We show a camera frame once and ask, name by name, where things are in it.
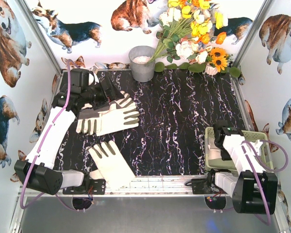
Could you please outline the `work glove with grey band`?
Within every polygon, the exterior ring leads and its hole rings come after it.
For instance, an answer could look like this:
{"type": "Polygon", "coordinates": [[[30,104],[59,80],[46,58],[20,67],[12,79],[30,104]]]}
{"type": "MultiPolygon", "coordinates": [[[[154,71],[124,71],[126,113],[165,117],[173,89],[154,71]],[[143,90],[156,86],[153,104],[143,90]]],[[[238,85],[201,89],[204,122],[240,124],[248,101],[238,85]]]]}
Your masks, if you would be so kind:
{"type": "Polygon", "coordinates": [[[209,160],[222,159],[221,150],[218,147],[216,147],[214,143],[214,138],[211,137],[208,138],[207,149],[209,160]]]}

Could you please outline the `grey metal bucket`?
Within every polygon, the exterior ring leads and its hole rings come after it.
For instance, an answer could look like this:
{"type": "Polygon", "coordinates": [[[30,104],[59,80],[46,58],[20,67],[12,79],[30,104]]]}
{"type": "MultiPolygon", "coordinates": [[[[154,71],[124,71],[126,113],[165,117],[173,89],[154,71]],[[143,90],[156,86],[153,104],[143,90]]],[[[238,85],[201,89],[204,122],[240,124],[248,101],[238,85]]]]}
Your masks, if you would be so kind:
{"type": "Polygon", "coordinates": [[[151,60],[155,49],[150,46],[136,46],[129,51],[129,60],[134,80],[146,83],[154,77],[155,61],[151,60]]]}

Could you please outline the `green storage basket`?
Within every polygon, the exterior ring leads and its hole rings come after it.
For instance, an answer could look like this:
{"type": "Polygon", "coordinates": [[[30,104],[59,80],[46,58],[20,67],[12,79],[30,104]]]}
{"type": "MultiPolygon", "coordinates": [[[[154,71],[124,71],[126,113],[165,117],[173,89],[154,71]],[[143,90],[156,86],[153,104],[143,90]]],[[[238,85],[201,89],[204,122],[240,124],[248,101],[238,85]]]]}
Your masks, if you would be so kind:
{"type": "MultiPolygon", "coordinates": [[[[242,130],[246,140],[250,142],[256,142],[257,140],[266,140],[266,134],[262,132],[245,131],[242,130]]],[[[210,156],[210,149],[215,148],[214,145],[214,130],[213,127],[207,127],[205,129],[205,170],[210,171],[211,169],[227,169],[232,173],[236,173],[237,170],[232,160],[223,161],[220,157],[210,156]]],[[[273,162],[268,155],[269,146],[267,143],[263,143],[260,147],[260,159],[269,168],[273,169],[273,162]]]]}

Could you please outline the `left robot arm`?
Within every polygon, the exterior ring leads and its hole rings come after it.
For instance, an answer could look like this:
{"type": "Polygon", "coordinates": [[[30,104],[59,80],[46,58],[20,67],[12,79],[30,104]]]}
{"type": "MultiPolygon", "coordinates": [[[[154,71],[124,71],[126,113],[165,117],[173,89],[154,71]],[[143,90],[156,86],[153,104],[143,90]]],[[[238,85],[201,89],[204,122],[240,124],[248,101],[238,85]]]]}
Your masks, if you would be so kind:
{"type": "Polygon", "coordinates": [[[80,170],[56,171],[53,168],[62,140],[82,107],[89,103],[98,110],[122,97],[108,77],[89,83],[91,74],[92,71],[82,68],[65,73],[67,82],[54,96],[48,121],[36,145],[25,160],[17,160],[14,165],[24,189],[50,195],[70,187],[75,193],[85,193],[89,189],[89,173],[80,170]]]}

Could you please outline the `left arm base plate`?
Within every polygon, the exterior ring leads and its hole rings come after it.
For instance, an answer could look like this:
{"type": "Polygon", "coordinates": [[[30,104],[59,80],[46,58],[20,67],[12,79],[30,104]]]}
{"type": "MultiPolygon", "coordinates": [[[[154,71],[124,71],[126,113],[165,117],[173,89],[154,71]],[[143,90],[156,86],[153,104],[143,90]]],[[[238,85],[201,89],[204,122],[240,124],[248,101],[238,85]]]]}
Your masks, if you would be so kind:
{"type": "Polygon", "coordinates": [[[106,181],[104,179],[89,180],[87,186],[74,186],[63,189],[64,195],[104,195],[106,181]]]}

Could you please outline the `small white flower pot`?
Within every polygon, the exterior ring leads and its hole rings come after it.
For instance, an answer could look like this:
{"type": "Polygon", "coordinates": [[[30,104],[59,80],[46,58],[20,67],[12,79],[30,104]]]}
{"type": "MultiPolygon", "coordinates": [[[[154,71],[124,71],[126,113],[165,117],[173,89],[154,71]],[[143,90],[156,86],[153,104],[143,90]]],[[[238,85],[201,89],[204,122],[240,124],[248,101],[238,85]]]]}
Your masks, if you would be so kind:
{"type": "Polygon", "coordinates": [[[213,76],[213,75],[216,75],[218,73],[218,69],[216,67],[213,67],[213,66],[207,64],[205,67],[205,73],[213,76]]]}

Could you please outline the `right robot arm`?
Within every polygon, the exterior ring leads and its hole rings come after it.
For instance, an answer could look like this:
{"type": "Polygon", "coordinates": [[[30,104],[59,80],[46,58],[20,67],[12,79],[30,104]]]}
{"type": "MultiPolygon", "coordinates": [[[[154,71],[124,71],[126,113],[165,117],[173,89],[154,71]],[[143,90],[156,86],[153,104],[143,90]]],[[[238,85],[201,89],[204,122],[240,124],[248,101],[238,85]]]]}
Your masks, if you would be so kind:
{"type": "Polygon", "coordinates": [[[250,141],[244,132],[225,120],[214,123],[214,144],[224,160],[230,159],[236,174],[227,170],[214,173],[214,184],[231,198],[240,214],[272,215],[275,212],[278,179],[260,159],[265,140],[250,141]]]}

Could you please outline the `work glove near front edge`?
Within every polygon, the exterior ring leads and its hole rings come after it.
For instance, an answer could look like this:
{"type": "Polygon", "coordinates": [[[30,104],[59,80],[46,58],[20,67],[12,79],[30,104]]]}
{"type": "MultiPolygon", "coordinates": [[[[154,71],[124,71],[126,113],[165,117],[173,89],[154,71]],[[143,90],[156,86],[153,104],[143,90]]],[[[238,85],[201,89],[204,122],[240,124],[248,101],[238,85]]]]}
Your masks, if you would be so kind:
{"type": "Polygon", "coordinates": [[[114,141],[96,144],[88,151],[97,167],[89,173],[90,178],[104,179],[112,191],[129,185],[135,178],[114,141]]]}

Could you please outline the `artificial flower bouquet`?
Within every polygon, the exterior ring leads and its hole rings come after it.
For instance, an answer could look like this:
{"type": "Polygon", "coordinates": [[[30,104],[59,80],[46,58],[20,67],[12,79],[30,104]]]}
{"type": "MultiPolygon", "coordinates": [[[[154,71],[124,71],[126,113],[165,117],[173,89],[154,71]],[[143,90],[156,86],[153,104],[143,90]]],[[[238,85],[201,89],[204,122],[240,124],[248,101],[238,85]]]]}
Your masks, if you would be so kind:
{"type": "Polygon", "coordinates": [[[205,73],[209,64],[218,73],[240,77],[241,70],[232,65],[232,56],[220,45],[232,35],[237,44],[251,24],[249,19],[228,18],[210,0],[170,0],[167,6],[159,16],[161,30],[151,60],[165,57],[172,68],[194,73],[205,73]]]}

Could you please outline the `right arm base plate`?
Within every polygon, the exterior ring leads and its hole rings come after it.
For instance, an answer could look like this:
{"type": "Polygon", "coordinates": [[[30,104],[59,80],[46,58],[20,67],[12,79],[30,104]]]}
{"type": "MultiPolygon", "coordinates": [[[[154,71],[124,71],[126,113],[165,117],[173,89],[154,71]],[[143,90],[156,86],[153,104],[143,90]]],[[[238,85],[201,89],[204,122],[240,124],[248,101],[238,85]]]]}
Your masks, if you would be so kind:
{"type": "Polygon", "coordinates": [[[208,181],[206,179],[191,179],[185,183],[185,186],[192,189],[193,194],[217,194],[226,192],[219,186],[215,185],[214,180],[208,181]]]}

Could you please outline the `work glove under left arm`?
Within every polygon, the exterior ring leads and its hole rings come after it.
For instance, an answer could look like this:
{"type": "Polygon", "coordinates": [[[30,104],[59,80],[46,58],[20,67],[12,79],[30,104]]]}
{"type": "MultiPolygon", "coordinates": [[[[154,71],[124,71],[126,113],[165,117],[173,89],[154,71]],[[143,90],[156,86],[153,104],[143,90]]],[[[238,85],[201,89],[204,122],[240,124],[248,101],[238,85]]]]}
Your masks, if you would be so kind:
{"type": "Polygon", "coordinates": [[[111,123],[107,123],[105,117],[102,117],[105,114],[110,115],[109,112],[115,109],[117,109],[117,103],[115,102],[97,110],[94,110],[91,104],[85,104],[78,116],[76,133],[105,135],[116,132],[116,128],[111,123]]]}

